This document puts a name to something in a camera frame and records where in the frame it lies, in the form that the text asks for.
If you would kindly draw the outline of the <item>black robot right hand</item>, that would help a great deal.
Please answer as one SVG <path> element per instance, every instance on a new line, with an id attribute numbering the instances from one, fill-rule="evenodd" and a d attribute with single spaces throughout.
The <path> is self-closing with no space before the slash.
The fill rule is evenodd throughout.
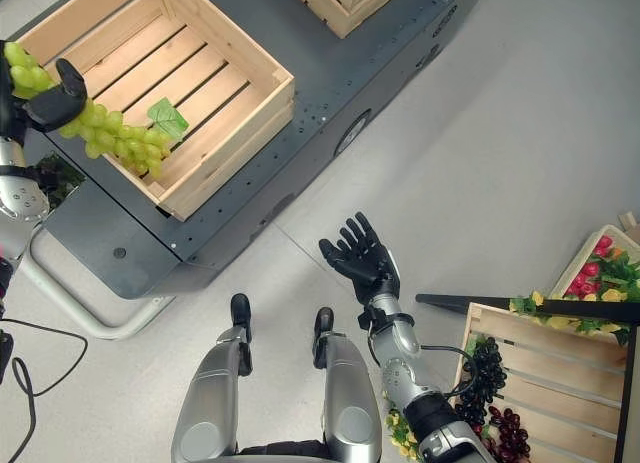
<path id="1" fill-rule="evenodd" d="M 376 296 L 385 294 L 398 299 L 397 267 L 366 216 L 357 212 L 348 218 L 339 235 L 336 243 L 321 239 L 319 248 L 326 262 L 352 282 L 358 302 L 367 305 Z"/>

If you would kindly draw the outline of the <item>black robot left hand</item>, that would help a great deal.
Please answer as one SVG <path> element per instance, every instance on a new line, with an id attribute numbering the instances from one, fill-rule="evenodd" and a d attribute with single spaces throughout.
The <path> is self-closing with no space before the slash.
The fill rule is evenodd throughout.
<path id="1" fill-rule="evenodd" d="M 81 74 L 66 59 L 54 82 L 35 57 L 14 41 L 1 42 L 1 136 L 23 144 L 26 130 L 56 130 L 80 115 L 88 98 Z"/>

